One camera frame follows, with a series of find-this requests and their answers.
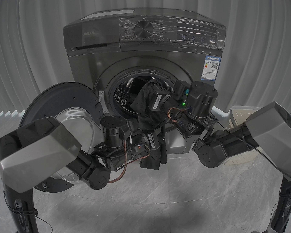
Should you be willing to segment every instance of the energy label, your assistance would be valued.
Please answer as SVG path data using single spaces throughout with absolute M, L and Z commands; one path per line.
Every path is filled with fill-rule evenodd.
M 220 57 L 207 55 L 205 57 L 201 80 L 215 80 L 220 63 Z

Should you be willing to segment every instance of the cable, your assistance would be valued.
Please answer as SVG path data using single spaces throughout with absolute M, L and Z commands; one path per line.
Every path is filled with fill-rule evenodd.
M 109 157 L 109 156 L 112 155 L 114 152 L 119 151 L 119 150 L 120 150 L 120 149 L 116 149 L 116 150 L 112 151 L 110 154 L 107 155 L 107 157 L 100 157 L 100 156 L 95 155 L 95 154 L 92 154 L 92 155 L 94 155 L 96 158 L 103 158 L 103 159 L 118 158 L 118 157 L 121 157 L 121 156 L 125 155 L 125 153 L 127 153 L 127 152 L 130 150 L 130 147 L 129 147 L 125 152 L 123 152 L 123 153 L 120 154 L 120 155 L 116 155 L 116 156 L 113 156 L 113 157 Z
M 273 209 L 272 209 L 272 212 L 271 212 L 271 217 L 270 217 L 270 221 L 272 220 L 272 214 L 273 214 L 273 210 L 274 210 L 274 208 L 275 208 L 275 205 L 277 204 L 279 202 L 279 200 L 274 204 L 274 206 L 273 206 Z
M 137 158 L 137 159 L 135 159 L 135 160 L 133 160 L 133 161 L 130 161 L 130 162 L 127 163 L 127 164 L 133 163 L 133 162 L 135 162 L 135 161 L 137 161 L 137 160 L 139 160 L 139 159 L 143 159 L 143 158 L 146 158 L 146 157 L 150 156 L 150 148 L 149 148 L 147 145 L 145 145 L 145 144 L 143 144 L 143 146 L 145 146 L 145 147 L 148 149 L 148 151 L 149 151 L 148 155 L 143 156 L 143 157 L 140 157 L 140 158 Z
M 171 116 L 170 116 L 170 111 L 171 111 L 172 109 L 180 110 L 180 111 L 183 112 L 183 111 L 188 110 L 189 108 L 177 108 L 177 107 L 171 107 L 171 108 L 169 109 L 169 111 L 168 111 L 168 113 L 167 113 L 167 116 L 168 116 L 168 118 L 170 119 L 170 121 L 171 121 L 171 122 L 175 122 L 175 123 L 180 123 L 179 121 L 173 120 L 173 119 L 171 118 Z
M 233 134 L 232 132 L 229 132 L 219 121 L 218 121 L 218 124 L 222 127 L 222 128 L 224 128 L 224 131 L 226 131 L 226 132 L 228 132 L 229 134 L 232 134 L 233 136 L 235 136 L 238 140 L 240 140 L 240 141 L 242 141 L 242 142 L 244 142 L 241 138 L 239 138 L 238 136 L 236 136 L 235 134 Z M 272 166 L 274 167 L 274 168 L 276 168 L 279 172 L 281 172 L 282 174 L 284 174 L 285 176 L 287 176 L 287 177 L 289 177 L 289 178 L 291 178 L 291 176 L 290 175 L 288 175 L 286 172 L 284 172 L 284 171 L 282 171 L 280 168 L 278 168 L 275 164 L 273 164 L 273 162 L 271 161 L 271 160 L 269 160 L 261 151 L 259 151 L 257 148 L 255 148 L 254 146 L 252 146 L 251 144 L 249 144 L 249 143 L 247 143 L 247 142 L 244 142 L 247 146 L 249 146 L 249 147 L 251 147 L 251 148 L 253 148 L 253 149 L 255 149 L 258 153 L 260 153 L 266 160 L 268 160 L 268 162 L 270 163 L 270 164 L 272 164 Z
M 45 223 L 47 223 L 47 224 L 50 226 L 50 228 L 52 229 L 51 233 L 53 233 L 53 228 L 52 228 L 52 226 L 51 226 L 47 221 L 45 221 L 45 220 L 43 220 L 43 219 L 41 219 L 41 218 L 39 218 L 39 217 L 37 217 L 37 216 L 36 216 L 36 218 L 38 218 L 38 219 L 44 221 Z
M 4 190 L 3 190 L 3 194 L 4 194 L 4 200 L 5 200 L 5 203 L 6 203 L 7 207 L 8 207 L 8 209 L 9 209 L 12 213 L 17 214 L 17 215 L 22 215 L 22 216 L 23 216 L 23 215 L 24 215 L 24 216 L 27 216 L 27 215 L 34 215 L 36 218 L 38 218 L 38 219 L 44 221 L 45 223 L 47 223 L 47 224 L 50 226 L 50 228 L 52 229 L 51 233 L 53 232 L 53 228 L 52 228 L 52 226 L 51 226 L 47 221 L 45 221 L 45 220 L 41 219 L 40 217 L 38 217 L 38 211 L 37 211 L 37 209 L 33 208 L 33 210 L 26 210 L 26 211 L 24 211 L 24 210 L 16 210 L 16 209 L 13 209 L 12 207 L 9 206 L 9 204 L 8 204 L 8 202 L 7 202 L 7 200 L 6 200 L 6 197 L 5 197 L 5 191 L 4 191 Z
M 110 180 L 108 183 L 115 183 L 117 181 L 119 181 L 125 174 L 125 171 L 126 171 L 126 167 L 127 167 L 127 150 L 126 150 L 126 141 L 124 140 L 124 153 L 125 153 L 125 166 L 124 166 L 124 169 L 122 171 L 122 173 L 120 174 L 119 177 L 117 177 L 116 179 L 114 180 Z

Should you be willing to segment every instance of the white curtain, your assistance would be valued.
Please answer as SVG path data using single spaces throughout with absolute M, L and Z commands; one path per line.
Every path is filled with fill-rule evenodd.
M 215 106 L 291 111 L 289 0 L 0 0 L 0 112 L 21 111 L 46 88 L 72 81 L 63 27 L 95 11 L 134 7 L 197 11 L 227 27 Z

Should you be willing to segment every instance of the washing machine door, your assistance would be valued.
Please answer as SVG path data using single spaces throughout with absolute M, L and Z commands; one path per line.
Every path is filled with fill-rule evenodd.
M 103 115 L 98 97 L 86 85 L 77 82 L 59 83 L 42 92 L 27 108 L 19 127 L 44 117 L 55 117 L 91 153 L 102 142 L 100 118 Z M 35 188 L 56 193 L 82 183 L 64 167 Z

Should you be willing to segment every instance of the black cloth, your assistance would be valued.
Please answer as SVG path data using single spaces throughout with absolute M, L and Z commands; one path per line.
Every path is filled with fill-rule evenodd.
M 151 111 L 149 104 L 155 101 L 154 85 L 161 86 L 157 80 L 151 80 L 143 86 L 130 107 L 139 114 L 139 128 L 142 130 L 156 130 L 161 128 L 158 134 L 160 147 L 157 150 L 151 150 L 150 156 L 141 159 L 139 165 L 141 168 L 158 170 L 160 164 L 167 163 L 165 124 L 167 115 L 163 111 Z
M 139 114 L 139 128 L 142 130 L 156 130 L 166 124 L 167 115 L 163 111 L 151 111 L 148 107 L 155 101 L 154 85 L 161 86 L 157 80 L 150 80 L 145 84 L 130 107 Z
M 150 156 L 141 159 L 139 162 L 141 168 L 158 170 L 160 168 L 160 164 L 167 163 L 168 159 L 166 152 L 165 126 L 162 127 L 162 130 L 157 137 L 160 147 L 156 150 L 151 150 Z

